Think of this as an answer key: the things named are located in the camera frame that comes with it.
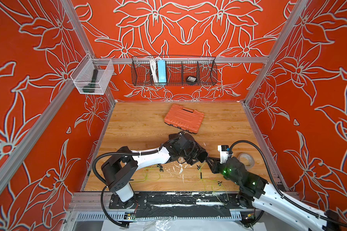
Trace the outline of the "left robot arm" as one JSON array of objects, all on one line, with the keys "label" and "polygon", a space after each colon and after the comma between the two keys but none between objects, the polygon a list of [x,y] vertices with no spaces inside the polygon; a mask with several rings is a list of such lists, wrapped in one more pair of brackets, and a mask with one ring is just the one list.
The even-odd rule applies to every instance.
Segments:
[{"label": "left robot arm", "polygon": [[203,163],[208,156],[192,135],[181,131],[170,134],[168,141],[155,149],[136,151],[124,146],[116,152],[102,154],[93,161],[92,171],[120,202],[130,204],[135,197],[130,179],[137,170],[177,162],[181,158],[184,163],[193,165]]}]

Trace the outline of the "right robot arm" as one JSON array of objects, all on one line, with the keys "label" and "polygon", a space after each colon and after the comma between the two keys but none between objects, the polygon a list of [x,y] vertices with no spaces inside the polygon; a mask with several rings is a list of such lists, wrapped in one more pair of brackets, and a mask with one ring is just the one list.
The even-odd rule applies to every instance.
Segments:
[{"label": "right robot arm", "polygon": [[237,158],[221,162],[219,158],[206,159],[212,173],[221,174],[240,188],[244,199],[256,209],[271,214],[299,231],[340,231],[337,217],[332,212],[314,209],[280,191],[266,179],[253,174]]}]

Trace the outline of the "black phone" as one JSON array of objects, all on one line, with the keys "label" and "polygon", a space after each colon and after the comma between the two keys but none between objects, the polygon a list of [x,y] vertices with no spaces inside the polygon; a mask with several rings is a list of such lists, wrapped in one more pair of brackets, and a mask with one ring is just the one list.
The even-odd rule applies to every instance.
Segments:
[{"label": "black phone", "polygon": [[201,163],[203,163],[207,157],[208,157],[208,153],[206,151],[203,151],[203,150],[201,152],[197,153],[197,155],[196,155],[196,159]]}]

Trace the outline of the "yellow earphones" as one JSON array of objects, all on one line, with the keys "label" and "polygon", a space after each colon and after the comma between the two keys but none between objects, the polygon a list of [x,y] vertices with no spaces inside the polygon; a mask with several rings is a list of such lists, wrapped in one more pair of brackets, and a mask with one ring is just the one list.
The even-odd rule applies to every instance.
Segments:
[{"label": "yellow earphones", "polygon": [[144,183],[144,182],[156,182],[161,179],[161,174],[164,173],[163,166],[161,164],[156,164],[154,166],[144,168],[142,172],[143,178],[137,180],[130,180],[130,183]]},{"label": "yellow earphones", "polygon": [[203,176],[203,167],[204,165],[197,165],[198,179],[194,182],[191,191],[199,192],[198,196],[195,196],[195,199],[200,199],[206,195],[214,196],[221,205],[228,205],[228,192],[223,185],[222,181],[218,180],[217,177],[205,178]]}]

